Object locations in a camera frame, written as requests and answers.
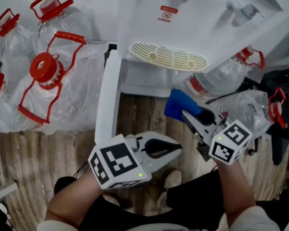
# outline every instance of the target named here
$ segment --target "warning label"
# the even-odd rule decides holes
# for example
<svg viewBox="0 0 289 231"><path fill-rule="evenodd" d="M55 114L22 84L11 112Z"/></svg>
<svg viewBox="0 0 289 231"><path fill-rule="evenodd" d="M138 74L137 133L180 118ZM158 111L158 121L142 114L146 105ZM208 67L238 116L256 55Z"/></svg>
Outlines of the warning label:
<svg viewBox="0 0 289 231"><path fill-rule="evenodd" d="M168 6L164 6L162 5L160 7L160 10L162 10L162 13L161 13L161 17L158 18L159 21L164 21L164 22L171 22L170 18L172 17L172 14L176 14L178 13L178 10L175 9L175 8L171 8L171 7L168 7Z"/></svg>

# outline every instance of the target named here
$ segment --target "forearm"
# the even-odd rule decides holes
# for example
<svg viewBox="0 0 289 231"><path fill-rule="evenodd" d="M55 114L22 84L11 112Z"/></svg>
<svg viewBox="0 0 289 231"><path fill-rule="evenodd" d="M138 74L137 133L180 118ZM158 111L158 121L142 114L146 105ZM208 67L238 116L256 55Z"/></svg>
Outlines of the forearm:
<svg viewBox="0 0 289 231"><path fill-rule="evenodd" d="M52 198L45 220L60 220L76 227L101 194L102 189L89 171Z"/></svg>
<svg viewBox="0 0 289 231"><path fill-rule="evenodd" d="M228 225L231 226L243 211L256 205L255 197L238 161L230 166L216 163L222 184L223 205Z"/></svg>

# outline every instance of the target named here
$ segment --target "beige vent grille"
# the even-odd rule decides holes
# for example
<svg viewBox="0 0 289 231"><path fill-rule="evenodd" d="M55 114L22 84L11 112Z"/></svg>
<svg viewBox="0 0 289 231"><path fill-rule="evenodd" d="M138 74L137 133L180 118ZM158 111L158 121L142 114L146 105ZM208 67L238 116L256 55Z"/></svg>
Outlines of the beige vent grille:
<svg viewBox="0 0 289 231"><path fill-rule="evenodd" d="M172 70L195 72L204 70L208 65L202 56L147 43L134 43L131 53L147 63Z"/></svg>

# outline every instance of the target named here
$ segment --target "blue sponge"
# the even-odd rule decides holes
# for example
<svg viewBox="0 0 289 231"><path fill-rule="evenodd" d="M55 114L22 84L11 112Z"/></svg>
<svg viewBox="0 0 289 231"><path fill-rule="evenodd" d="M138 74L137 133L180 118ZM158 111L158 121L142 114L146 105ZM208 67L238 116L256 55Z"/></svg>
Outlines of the blue sponge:
<svg viewBox="0 0 289 231"><path fill-rule="evenodd" d="M182 110L187 110L194 116L201 113L201 108L181 90L174 89L166 103L164 115L182 121Z"/></svg>

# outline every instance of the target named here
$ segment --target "cabinet door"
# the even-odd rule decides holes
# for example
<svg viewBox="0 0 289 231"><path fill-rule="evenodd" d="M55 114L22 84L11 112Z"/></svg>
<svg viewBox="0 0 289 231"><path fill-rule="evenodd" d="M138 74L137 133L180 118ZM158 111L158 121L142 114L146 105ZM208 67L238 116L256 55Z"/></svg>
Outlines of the cabinet door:
<svg viewBox="0 0 289 231"><path fill-rule="evenodd" d="M106 61L100 99L97 108L95 143L99 144L115 136L120 101L119 75L121 57L116 50L110 52Z"/></svg>

